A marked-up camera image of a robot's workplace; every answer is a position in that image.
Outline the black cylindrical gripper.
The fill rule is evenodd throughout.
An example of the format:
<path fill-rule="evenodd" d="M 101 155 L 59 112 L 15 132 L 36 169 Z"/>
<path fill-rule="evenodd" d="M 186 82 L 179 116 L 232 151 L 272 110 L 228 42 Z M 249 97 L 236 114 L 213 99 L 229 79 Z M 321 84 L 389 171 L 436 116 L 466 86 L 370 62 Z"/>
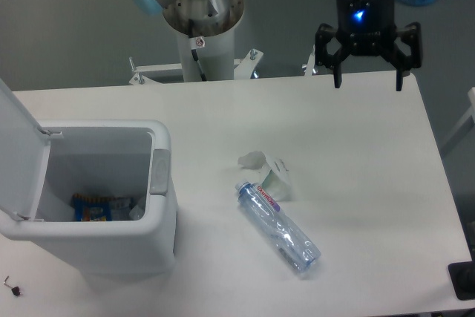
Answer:
<path fill-rule="evenodd" d="M 394 0 L 336 0 L 338 28 L 319 25 L 315 34 L 315 64 L 330 69 L 335 88 L 342 83 L 341 63 L 350 55 L 381 57 L 396 69 L 396 90 L 401 91 L 404 77 L 422 66 L 422 26 L 412 22 L 395 26 Z M 336 39 L 340 48 L 334 53 L 327 46 Z M 396 44 L 399 39 L 409 47 L 405 53 Z"/>

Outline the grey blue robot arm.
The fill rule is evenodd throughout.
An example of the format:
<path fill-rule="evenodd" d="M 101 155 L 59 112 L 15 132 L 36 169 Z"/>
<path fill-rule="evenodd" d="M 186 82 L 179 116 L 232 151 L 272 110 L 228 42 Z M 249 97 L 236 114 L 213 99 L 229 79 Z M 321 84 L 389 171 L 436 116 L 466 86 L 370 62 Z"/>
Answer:
<path fill-rule="evenodd" d="M 132 0 L 142 12 L 160 14 L 176 33 L 183 78 L 187 82 L 249 78 L 258 52 L 234 60 L 234 31 L 242 16 L 243 0 Z M 397 28 L 394 0 L 336 0 L 338 24 L 321 24 L 304 74 L 328 69 L 334 86 L 342 82 L 341 64 L 349 56 L 375 56 L 396 71 L 396 88 L 422 65 L 422 31 L 414 22 Z"/>

